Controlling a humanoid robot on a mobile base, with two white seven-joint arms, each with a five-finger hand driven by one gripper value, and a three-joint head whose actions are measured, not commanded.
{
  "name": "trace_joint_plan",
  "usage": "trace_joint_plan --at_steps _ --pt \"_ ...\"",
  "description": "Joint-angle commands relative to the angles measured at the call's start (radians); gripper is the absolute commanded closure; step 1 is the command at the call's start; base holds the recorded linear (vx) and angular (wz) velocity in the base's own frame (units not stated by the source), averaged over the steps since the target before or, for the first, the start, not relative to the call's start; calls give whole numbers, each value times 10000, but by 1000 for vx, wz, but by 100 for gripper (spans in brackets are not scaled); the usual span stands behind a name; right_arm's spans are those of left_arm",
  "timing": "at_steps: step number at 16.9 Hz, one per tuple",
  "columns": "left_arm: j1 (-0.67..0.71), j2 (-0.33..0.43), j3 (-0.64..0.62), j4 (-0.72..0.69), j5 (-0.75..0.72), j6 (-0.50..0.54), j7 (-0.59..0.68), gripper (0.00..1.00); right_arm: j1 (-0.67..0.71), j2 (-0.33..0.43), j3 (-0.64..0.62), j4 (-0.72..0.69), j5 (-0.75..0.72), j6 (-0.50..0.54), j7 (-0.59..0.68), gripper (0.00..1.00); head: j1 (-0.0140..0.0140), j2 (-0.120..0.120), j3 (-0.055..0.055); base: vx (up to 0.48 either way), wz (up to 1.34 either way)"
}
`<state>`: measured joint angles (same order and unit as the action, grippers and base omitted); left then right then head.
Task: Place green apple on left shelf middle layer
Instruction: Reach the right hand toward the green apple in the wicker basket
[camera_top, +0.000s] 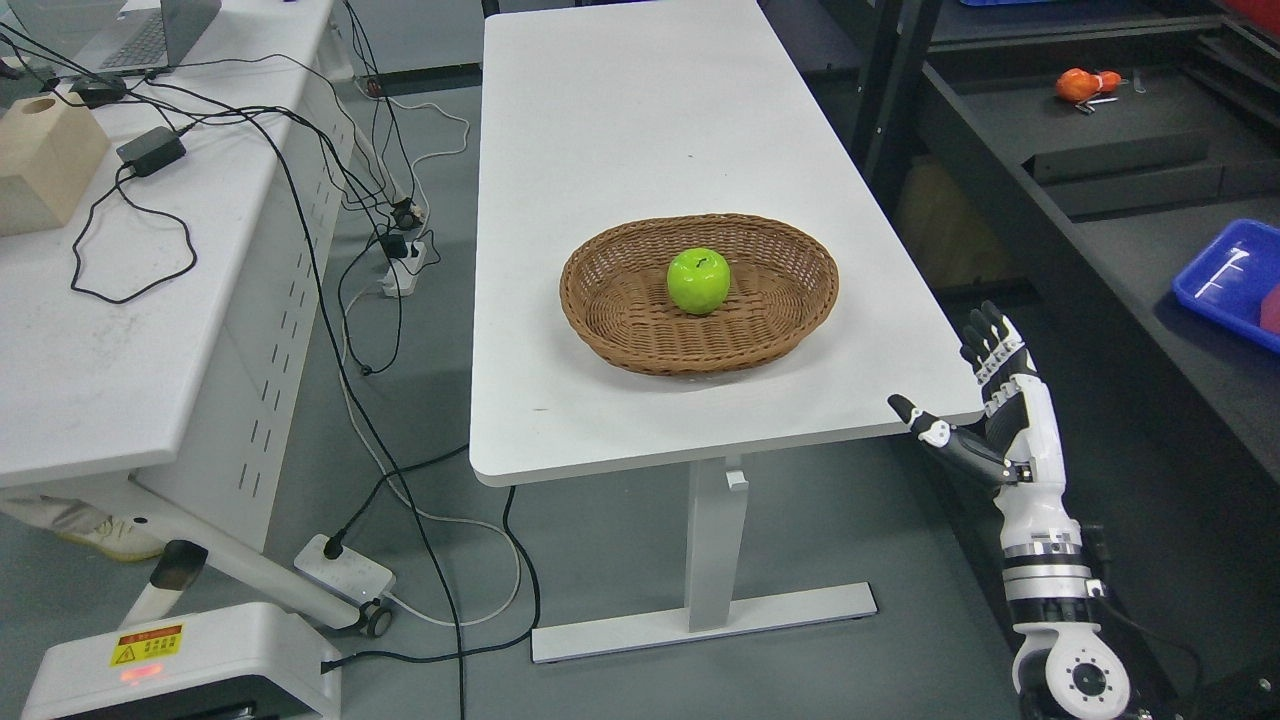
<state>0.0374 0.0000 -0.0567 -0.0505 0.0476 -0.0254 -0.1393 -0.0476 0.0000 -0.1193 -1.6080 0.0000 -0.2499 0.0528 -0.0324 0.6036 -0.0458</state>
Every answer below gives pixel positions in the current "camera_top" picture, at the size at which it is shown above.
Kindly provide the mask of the white robot base unit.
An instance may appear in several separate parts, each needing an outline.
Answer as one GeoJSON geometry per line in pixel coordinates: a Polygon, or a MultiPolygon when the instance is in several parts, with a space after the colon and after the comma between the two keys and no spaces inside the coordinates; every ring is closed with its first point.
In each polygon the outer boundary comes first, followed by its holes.
{"type": "Polygon", "coordinates": [[[20,716],[338,719],[337,656],[273,603],[192,612],[47,650],[20,716]]]}

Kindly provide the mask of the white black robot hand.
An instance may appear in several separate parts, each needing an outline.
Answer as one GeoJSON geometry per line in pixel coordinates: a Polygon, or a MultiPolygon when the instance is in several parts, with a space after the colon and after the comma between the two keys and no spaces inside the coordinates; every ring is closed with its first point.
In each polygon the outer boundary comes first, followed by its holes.
{"type": "Polygon", "coordinates": [[[960,354],[984,401],[980,433],[901,395],[891,395],[888,405],[927,448],[991,489],[1021,483],[1062,489],[1065,461],[1050,389],[1011,319],[984,301],[963,328],[960,354]]]}

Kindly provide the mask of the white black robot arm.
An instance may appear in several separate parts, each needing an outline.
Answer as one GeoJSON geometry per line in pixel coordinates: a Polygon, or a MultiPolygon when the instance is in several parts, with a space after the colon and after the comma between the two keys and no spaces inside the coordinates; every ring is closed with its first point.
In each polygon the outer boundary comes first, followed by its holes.
{"type": "Polygon", "coordinates": [[[1132,698],[1121,660],[1101,637],[1094,602],[1103,585],[1085,560],[1080,524],[1062,484],[1033,480],[1030,466],[995,498],[1004,515],[1004,593],[1021,635],[1011,679],[1024,719],[1119,719],[1132,698]]]}

